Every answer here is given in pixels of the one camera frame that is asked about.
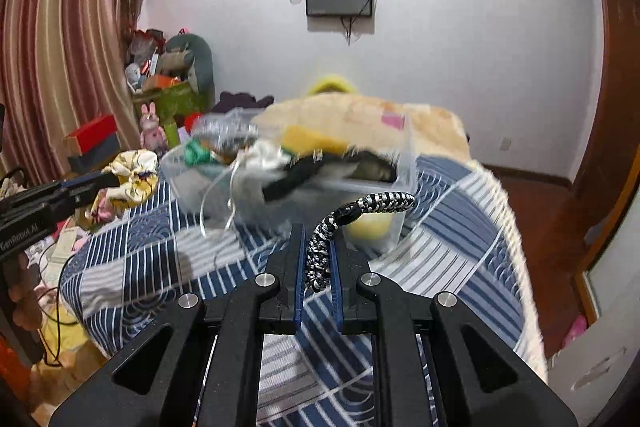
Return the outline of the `person's hand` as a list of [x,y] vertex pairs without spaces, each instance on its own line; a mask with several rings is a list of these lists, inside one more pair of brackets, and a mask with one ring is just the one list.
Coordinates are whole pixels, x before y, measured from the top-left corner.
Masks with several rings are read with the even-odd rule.
[[42,313],[36,295],[38,277],[29,269],[27,255],[21,253],[6,260],[3,263],[3,275],[8,285],[9,298],[14,304],[11,313],[13,323],[29,332],[40,329]]

